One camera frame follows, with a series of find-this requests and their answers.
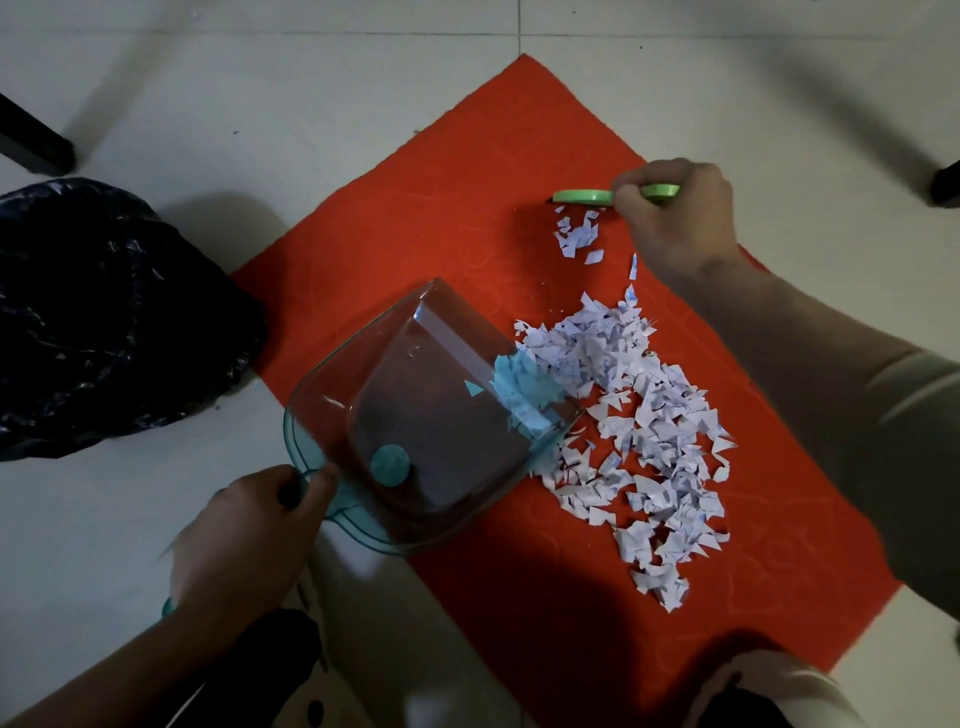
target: green brush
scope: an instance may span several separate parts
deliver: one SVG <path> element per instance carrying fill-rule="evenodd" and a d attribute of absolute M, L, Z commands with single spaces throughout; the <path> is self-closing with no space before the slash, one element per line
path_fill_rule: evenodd
<path fill-rule="evenodd" d="M 664 205 L 680 192 L 678 184 L 647 184 L 640 188 L 640 194 L 654 205 Z M 553 193 L 548 203 L 559 205 L 588 205 L 591 207 L 612 207 L 613 193 L 609 189 L 562 189 Z"/>

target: red rug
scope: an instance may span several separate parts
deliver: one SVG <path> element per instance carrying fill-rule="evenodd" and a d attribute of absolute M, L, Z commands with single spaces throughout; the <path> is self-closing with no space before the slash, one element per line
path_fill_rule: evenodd
<path fill-rule="evenodd" d="M 520 58 L 236 273 L 269 310 L 257 371 L 286 402 L 338 344 L 436 276 L 511 334 L 516 318 L 551 325 L 578 310 L 585 289 L 614 303 L 633 251 L 622 221 L 603 213 L 594 247 L 606 256 L 585 266 L 583 252 L 560 255 L 558 215 L 543 200 L 606 187 L 642 162 Z M 709 390 L 739 445 L 717 486 L 732 540 L 683 566 L 684 606 L 667 614 L 639 594 L 610 530 L 561 511 L 531 480 L 412 560 L 543 728 L 669 724 L 702 677 L 744 647 L 778 644 L 829 669 L 898 586 L 873 529 L 711 329 L 642 268 L 636 293 L 658 322 L 651 348 Z"/>

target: clear plastic dustpan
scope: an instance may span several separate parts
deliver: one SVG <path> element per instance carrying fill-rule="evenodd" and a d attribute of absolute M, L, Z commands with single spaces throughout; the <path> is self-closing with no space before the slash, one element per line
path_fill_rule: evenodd
<path fill-rule="evenodd" d="M 327 517 L 384 553 L 425 550 L 506 495 L 582 413 L 441 279 L 354 334 L 294 390 L 304 475 L 331 460 Z"/>

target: hand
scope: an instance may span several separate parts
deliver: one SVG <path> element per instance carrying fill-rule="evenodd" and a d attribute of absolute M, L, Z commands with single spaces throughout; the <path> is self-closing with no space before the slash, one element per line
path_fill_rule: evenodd
<path fill-rule="evenodd" d="M 643 185 L 655 183 L 678 184 L 680 193 L 658 207 L 640 196 Z M 637 252 L 668 285 L 717 263 L 743 262 L 733 229 L 733 187 L 715 164 L 652 161 L 620 175 L 611 187 L 613 204 L 630 226 Z"/>
<path fill-rule="evenodd" d="M 289 465 L 244 475 L 217 491 L 174 542 L 170 596 L 239 636 L 293 588 L 337 489 L 336 469 L 314 473 L 300 505 L 277 495 L 294 478 Z"/>

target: garbage bag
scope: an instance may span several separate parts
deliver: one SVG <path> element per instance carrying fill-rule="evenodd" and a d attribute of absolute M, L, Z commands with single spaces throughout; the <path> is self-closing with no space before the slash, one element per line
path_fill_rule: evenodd
<path fill-rule="evenodd" d="M 261 304 L 129 192 L 0 197 L 0 460 L 162 427 L 236 384 Z"/>

